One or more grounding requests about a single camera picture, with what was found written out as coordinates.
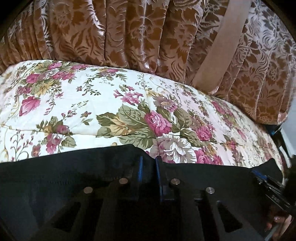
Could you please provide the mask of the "person's right hand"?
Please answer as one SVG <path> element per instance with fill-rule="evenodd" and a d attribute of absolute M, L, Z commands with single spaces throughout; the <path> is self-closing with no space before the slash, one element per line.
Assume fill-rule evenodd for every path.
<path fill-rule="evenodd" d="M 280 240 L 292 221 L 293 217 L 291 215 L 288 215 L 277 206 L 271 206 L 264 230 L 269 234 L 265 240 Z"/>

